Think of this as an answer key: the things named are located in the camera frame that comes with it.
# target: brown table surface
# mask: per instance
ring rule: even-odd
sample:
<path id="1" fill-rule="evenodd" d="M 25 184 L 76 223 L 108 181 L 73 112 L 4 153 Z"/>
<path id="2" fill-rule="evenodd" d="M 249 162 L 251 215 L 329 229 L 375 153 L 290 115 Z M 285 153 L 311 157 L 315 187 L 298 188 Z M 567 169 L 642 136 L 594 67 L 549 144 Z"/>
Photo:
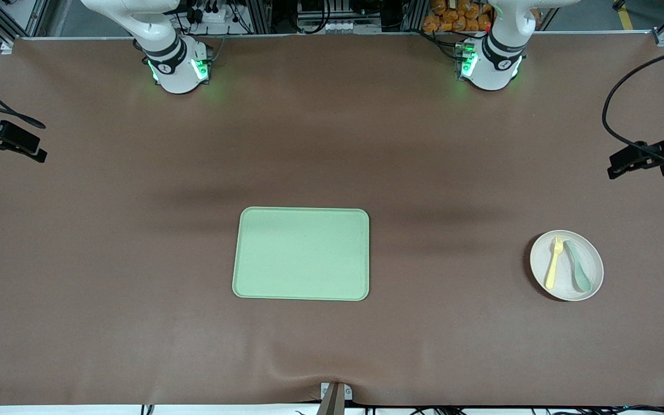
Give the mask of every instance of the brown table surface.
<path id="1" fill-rule="evenodd" d="M 528 52 L 488 93 L 420 37 L 232 39 L 175 96 L 129 41 L 18 41 L 0 97 L 47 124 L 48 160 L 0 154 L 0 404 L 292 402 L 339 380 L 377 405 L 664 405 L 664 178 L 609 181 L 600 120 L 664 50 Z M 664 62 L 611 122 L 664 137 Z M 235 297 L 253 205 L 366 210 L 368 297 Z M 535 287 L 550 229 L 598 247 L 592 299 Z"/>

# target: plastic spoon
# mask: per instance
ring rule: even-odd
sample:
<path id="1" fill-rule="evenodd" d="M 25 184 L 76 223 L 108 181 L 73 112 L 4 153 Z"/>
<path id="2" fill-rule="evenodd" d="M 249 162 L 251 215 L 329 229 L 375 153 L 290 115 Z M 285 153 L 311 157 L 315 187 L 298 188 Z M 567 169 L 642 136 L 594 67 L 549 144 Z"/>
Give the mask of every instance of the plastic spoon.
<path id="1" fill-rule="evenodd" d="M 578 286 L 580 291 L 588 292 L 593 288 L 591 280 L 588 279 L 586 273 L 583 271 L 583 266 L 580 265 L 580 257 L 578 255 L 578 247 L 575 246 L 575 242 L 565 241 L 565 246 L 572 256 L 572 263 L 574 263 L 574 272 L 572 275 L 575 279 L 575 285 Z"/>

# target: round plate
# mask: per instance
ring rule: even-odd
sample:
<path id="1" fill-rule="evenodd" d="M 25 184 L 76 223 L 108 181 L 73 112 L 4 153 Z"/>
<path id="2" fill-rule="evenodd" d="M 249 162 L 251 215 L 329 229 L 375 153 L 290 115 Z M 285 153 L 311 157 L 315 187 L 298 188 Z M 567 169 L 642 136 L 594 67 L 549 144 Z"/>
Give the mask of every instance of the round plate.
<path id="1" fill-rule="evenodd" d="M 555 274 L 555 286 L 553 289 L 545 288 L 545 279 L 548 276 L 550 267 L 550 258 L 553 255 L 553 244 L 555 237 L 560 236 L 563 241 L 572 242 L 572 246 L 577 247 L 580 265 L 583 268 L 587 278 L 591 281 L 591 290 L 582 292 L 575 284 L 574 266 L 572 265 L 572 255 L 568 252 L 568 247 L 563 244 L 563 252 L 558 257 L 557 271 Z M 598 255 L 596 248 L 577 233 L 570 231 L 550 231 L 540 236 L 532 245 L 532 252 L 529 255 L 529 264 L 532 267 L 534 278 L 537 283 L 545 288 L 548 294 L 558 297 L 561 300 L 580 301 L 589 299 L 596 294 L 603 283 L 603 262 Z"/>

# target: green tray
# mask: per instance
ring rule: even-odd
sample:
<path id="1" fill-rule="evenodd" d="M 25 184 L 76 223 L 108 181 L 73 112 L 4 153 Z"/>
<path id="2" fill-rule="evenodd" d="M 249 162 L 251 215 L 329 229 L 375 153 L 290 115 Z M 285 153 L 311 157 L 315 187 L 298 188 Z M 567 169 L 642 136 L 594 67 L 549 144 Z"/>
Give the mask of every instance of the green tray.
<path id="1" fill-rule="evenodd" d="M 232 290 L 251 299 L 362 300 L 368 234 L 360 209 L 248 207 L 240 215 Z"/>

